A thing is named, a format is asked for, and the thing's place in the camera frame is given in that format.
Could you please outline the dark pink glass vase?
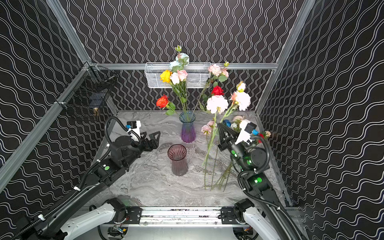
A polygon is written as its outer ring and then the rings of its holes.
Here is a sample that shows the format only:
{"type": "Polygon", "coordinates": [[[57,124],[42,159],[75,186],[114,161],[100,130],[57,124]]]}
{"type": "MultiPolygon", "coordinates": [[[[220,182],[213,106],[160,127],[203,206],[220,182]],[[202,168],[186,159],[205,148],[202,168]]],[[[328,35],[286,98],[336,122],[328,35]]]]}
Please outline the dark pink glass vase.
{"type": "Polygon", "coordinates": [[[171,160],[172,172],[174,175],[181,177],[188,172],[188,162],[186,159],[187,149],[181,144],[172,145],[168,149],[168,157],[171,160]]]}

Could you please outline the blue purple glass vase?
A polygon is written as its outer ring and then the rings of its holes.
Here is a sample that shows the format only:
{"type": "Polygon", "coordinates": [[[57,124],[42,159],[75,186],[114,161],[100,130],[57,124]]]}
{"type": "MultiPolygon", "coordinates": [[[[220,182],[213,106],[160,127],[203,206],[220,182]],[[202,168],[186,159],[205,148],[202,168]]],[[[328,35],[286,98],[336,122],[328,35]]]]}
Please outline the blue purple glass vase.
{"type": "Polygon", "coordinates": [[[196,120],[195,114],[191,111],[181,113],[179,120],[182,123],[182,141],[185,143],[192,143],[196,139],[196,131],[194,126],[194,121],[196,120]]]}

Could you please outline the large red rose stem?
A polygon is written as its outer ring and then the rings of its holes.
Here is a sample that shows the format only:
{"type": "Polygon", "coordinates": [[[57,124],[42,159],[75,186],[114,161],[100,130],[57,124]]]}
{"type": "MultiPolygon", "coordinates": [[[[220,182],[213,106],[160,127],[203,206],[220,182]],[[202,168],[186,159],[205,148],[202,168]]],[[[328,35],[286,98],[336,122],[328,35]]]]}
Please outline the large red rose stem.
{"type": "Polygon", "coordinates": [[[199,104],[198,104],[199,109],[201,111],[204,111],[204,112],[207,111],[206,103],[207,103],[208,99],[210,97],[213,97],[213,96],[224,96],[224,90],[219,86],[215,86],[209,95],[203,93],[201,96],[201,100],[199,100],[199,104]]]}

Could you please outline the pink peony spray stem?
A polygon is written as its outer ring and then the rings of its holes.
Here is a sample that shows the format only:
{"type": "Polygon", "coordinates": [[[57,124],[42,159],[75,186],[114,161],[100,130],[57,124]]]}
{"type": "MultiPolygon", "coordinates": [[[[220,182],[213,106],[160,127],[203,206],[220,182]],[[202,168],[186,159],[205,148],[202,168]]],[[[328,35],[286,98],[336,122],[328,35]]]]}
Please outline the pink peony spray stem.
{"type": "Polygon", "coordinates": [[[208,67],[208,72],[210,73],[209,78],[206,80],[198,98],[195,107],[193,108],[193,113],[196,109],[202,105],[202,99],[205,95],[206,91],[209,89],[211,85],[216,87],[218,83],[223,83],[229,79],[229,67],[230,63],[228,61],[223,64],[212,64],[208,67]]]}

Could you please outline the yellow rose stem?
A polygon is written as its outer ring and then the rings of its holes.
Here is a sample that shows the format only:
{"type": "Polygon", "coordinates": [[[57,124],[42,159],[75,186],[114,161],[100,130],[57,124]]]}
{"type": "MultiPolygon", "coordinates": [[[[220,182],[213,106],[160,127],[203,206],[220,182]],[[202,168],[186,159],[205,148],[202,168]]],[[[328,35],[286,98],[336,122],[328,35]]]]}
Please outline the yellow rose stem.
{"type": "Polygon", "coordinates": [[[162,74],[161,74],[161,80],[164,82],[164,83],[167,83],[170,85],[170,76],[171,76],[171,71],[169,70],[166,70],[164,71],[162,74]]]}

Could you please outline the cream white rose stem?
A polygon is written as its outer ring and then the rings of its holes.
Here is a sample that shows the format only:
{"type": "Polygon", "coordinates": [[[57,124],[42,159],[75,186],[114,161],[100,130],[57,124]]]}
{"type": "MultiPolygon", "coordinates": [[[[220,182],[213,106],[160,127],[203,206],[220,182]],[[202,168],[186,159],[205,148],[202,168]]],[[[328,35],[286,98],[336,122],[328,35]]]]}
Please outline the cream white rose stem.
{"type": "Polygon", "coordinates": [[[180,96],[180,89],[179,89],[179,77],[178,77],[178,71],[171,74],[171,87],[174,91],[174,93],[179,97],[180,96]]]}

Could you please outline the pink rosebud stem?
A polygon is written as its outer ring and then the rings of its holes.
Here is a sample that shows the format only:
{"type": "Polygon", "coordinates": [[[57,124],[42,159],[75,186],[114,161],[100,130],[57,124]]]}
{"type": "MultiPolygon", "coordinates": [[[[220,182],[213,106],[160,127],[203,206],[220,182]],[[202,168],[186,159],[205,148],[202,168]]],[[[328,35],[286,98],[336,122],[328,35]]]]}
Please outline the pink rosebud stem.
{"type": "Polygon", "coordinates": [[[187,116],[188,111],[188,104],[187,104],[187,86],[186,86],[186,80],[187,80],[188,73],[186,70],[180,70],[178,71],[178,77],[179,77],[179,89],[181,91],[180,98],[183,105],[183,111],[186,115],[187,120],[189,120],[189,117],[187,116]]]}

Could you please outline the white flower stem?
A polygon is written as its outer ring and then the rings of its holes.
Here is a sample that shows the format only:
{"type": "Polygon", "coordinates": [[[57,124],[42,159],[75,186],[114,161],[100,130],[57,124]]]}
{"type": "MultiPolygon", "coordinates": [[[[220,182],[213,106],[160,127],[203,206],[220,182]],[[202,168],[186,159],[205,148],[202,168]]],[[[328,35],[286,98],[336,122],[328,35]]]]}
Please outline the white flower stem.
{"type": "Polygon", "coordinates": [[[180,45],[176,46],[175,50],[177,53],[176,59],[170,63],[172,73],[180,70],[185,70],[185,67],[189,64],[190,59],[187,54],[182,52],[182,47],[180,45]]]}

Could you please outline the large pink peony spray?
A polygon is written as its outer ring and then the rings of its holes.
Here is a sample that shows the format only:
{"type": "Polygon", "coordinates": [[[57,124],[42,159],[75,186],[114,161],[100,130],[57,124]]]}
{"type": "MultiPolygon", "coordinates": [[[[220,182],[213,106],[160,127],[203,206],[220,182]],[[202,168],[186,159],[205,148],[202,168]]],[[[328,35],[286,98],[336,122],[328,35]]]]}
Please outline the large pink peony spray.
{"type": "Polygon", "coordinates": [[[251,97],[246,93],[247,85],[241,81],[236,86],[236,90],[231,95],[229,101],[224,96],[213,96],[207,101],[207,110],[214,115],[213,120],[217,123],[222,123],[226,117],[229,117],[233,111],[245,111],[251,104],[251,97]]]}

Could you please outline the orange red rose stem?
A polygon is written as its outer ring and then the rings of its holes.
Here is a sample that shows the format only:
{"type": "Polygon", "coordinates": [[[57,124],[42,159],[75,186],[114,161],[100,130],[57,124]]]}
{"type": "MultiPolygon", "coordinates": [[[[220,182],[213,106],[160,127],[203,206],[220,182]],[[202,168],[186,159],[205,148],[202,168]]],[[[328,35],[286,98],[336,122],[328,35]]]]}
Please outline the orange red rose stem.
{"type": "MultiPolygon", "coordinates": [[[[185,120],[189,120],[188,114],[187,114],[187,104],[186,101],[187,99],[179,96],[180,102],[182,104],[182,110],[183,114],[180,114],[180,117],[183,117],[185,120]]],[[[176,113],[176,105],[171,102],[168,98],[168,96],[163,95],[161,98],[159,98],[156,102],[156,106],[162,110],[167,109],[166,115],[171,116],[176,113]]]]}

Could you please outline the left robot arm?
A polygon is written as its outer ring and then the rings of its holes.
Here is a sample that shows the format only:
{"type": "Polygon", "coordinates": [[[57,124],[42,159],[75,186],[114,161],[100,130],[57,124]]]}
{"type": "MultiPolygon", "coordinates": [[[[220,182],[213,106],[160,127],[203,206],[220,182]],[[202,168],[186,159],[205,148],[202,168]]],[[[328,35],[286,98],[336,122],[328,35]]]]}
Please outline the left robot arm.
{"type": "Polygon", "coordinates": [[[47,211],[30,221],[22,220],[22,229],[14,240],[73,240],[104,223],[124,223],[129,215],[126,206],[117,198],[80,217],[73,215],[129,171],[143,152],[159,147],[160,132],[147,135],[128,130],[128,135],[109,141],[109,149],[86,171],[80,183],[47,211]]]}

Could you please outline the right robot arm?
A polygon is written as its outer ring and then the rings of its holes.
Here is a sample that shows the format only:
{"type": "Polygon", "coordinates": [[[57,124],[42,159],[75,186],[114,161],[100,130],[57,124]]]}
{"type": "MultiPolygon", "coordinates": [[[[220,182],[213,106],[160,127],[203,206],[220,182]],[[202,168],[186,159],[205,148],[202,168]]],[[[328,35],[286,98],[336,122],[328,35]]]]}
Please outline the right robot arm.
{"type": "Polygon", "coordinates": [[[234,205],[236,221],[252,227],[263,240],[305,240],[265,175],[273,153],[256,133],[256,124],[243,121],[239,133],[223,123],[217,127],[219,150],[229,151],[231,161],[239,166],[237,181],[246,195],[234,205]]]}

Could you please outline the pink spray with red bud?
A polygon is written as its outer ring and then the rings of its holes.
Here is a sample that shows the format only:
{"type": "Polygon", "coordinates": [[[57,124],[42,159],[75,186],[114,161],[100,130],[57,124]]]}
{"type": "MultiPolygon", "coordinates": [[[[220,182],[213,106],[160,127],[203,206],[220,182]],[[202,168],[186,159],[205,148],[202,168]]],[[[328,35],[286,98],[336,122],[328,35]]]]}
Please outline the pink spray with red bud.
{"type": "MultiPolygon", "coordinates": [[[[242,120],[248,120],[243,116],[236,116],[232,121],[231,129],[240,133],[240,123],[242,120]]],[[[234,170],[239,177],[240,187],[244,191],[256,192],[261,195],[262,192],[273,190],[274,187],[271,181],[265,174],[265,171],[270,169],[270,161],[273,156],[272,151],[268,149],[268,136],[266,133],[260,133],[251,138],[252,143],[241,143],[247,150],[248,156],[243,160],[236,162],[231,158],[224,173],[214,182],[211,180],[211,189],[225,189],[227,186],[228,178],[234,170]]]]}

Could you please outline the white mesh wall basket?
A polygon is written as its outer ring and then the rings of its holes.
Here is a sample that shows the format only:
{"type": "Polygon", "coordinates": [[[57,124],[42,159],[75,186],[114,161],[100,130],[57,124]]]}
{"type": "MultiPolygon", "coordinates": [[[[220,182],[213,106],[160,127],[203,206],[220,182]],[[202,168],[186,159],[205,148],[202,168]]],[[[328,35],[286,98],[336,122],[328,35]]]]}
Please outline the white mesh wall basket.
{"type": "Polygon", "coordinates": [[[171,84],[176,82],[184,83],[187,89],[202,89],[211,76],[211,73],[208,71],[210,65],[210,62],[189,63],[179,73],[179,68],[175,64],[149,62],[145,65],[145,76],[148,81],[148,87],[152,89],[170,89],[171,84]],[[171,72],[169,83],[164,82],[161,78],[165,71],[171,72]]]}

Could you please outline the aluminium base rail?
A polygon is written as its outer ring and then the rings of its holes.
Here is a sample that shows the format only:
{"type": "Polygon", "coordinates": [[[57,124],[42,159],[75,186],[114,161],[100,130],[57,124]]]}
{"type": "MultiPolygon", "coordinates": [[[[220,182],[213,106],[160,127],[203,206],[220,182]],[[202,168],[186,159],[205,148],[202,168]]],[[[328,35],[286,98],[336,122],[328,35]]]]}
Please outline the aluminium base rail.
{"type": "Polygon", "coordinates": [[[103,224],[138,225],[138,226],[222,226],[222,225],[261,225],[264,217],[256,207],[236,204],[224,208],[140,208],[122,207],[115,209],[111,204],[104,204],[79,217],[67,220],[61,227],[62,232],[87,232],[103,224]]]}

